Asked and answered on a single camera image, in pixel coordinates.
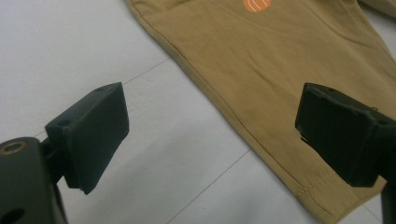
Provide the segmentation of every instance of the gray floor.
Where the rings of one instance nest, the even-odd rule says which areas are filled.
[[[396,21],[365,9],[396,55]],[[121,0],[0,1],[0,142],[122,82],[131,132],[88,196],[59,183],[71,224],[317,223]],[[341,223],[380,223],[380,199]]]

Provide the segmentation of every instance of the tan fabric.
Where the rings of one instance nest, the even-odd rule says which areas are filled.
[[[300,140],[303,85],[333,87],[396,118],[396,63],[357,1],[251,1],[127,3],[306,209],[337,222],[384,181],[353,189]]]
[[[360,0],[391,17],[396,18],[396,0]]]

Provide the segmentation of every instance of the tile grout line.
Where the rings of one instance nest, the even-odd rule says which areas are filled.
[[[218,181],[225,173],[227,173],[234,165],[236,165],[242,158],[245,157],[245,155],[248,154],[248,152],[251,151],[250,149],[247,150],[238,160],[236,160],[230,167],[228,167],[221,175],[219,175],[212,183],[210,183],[204,190],[202,190],[195,198],[191,200],[186,206],[184,206],[178,213],[176,213],[166,224],[171,223],[180,213],[182,213],[184,210],[186,210],[187,207],[190,206],[199,196],[201,196],[207,189],[209,189],[216,181]]]
[[[148,69],[148,70],[144,71],[143,73],[139,74],[137,77],[133,77],[131,80],[125,82],[125,84],[122,84],[122,86],[125,86],[125,85],[127,85],[128,83],[132,82],[133,80],[137,79],[138,77],[141,77],[141,76],[145,75],[147,72],[149,72],[149,71],[151,71],[152,69],[154,69],[154,68],[160,66],[161,64],[165,63],[165,62],[168,61],[169,59],[171,59],[171,58],[170,58],[170,57],[169,57],[169,58],[166,58],[166,59],[163,60],[162,62],[155,64],[154,66],[150,67],[150,69]],[[42,131],[42,132],[36,134],[36,135],[34,136],[34,138],[37,138],[40,134],[42,134],[42,133],[44,133],[44,132],[45,132],[45,131]]]
[[[364,207],[367,211],[369,211],[369,213],[370,213],[371,215],[373,215],[373,217],[375,217],[375,218],[379,221],[379,223],[383,223],[382,220],[381,220],[379,217],[377,217],[368,207],[366,207],[366,204],[364,204],[363,207]]]
[[[135,79],[137,79],[137,78],[139,78],[139,77],[145,75],[147,72],[149,72],[149,71],[151,71],[152,69],[154,69],[154,68],[160,66],[161,64],[165,63],[165,62],[168,61],[169,59],[171,59],[171,58],[167,58],[167,59],[163,60],[162,62],[155,64],[154,66],[152,66],[152,67],[151,67],[150,69],[148,69],[147,71],[141,73],[141,74],[138,75],[137,77],[133,77],[131,80],[125,82],[125,84],[122,84],[122,86],[126,86],[128,83],[130,83],[130,82],[132,82],[133,80],[135,80]]]

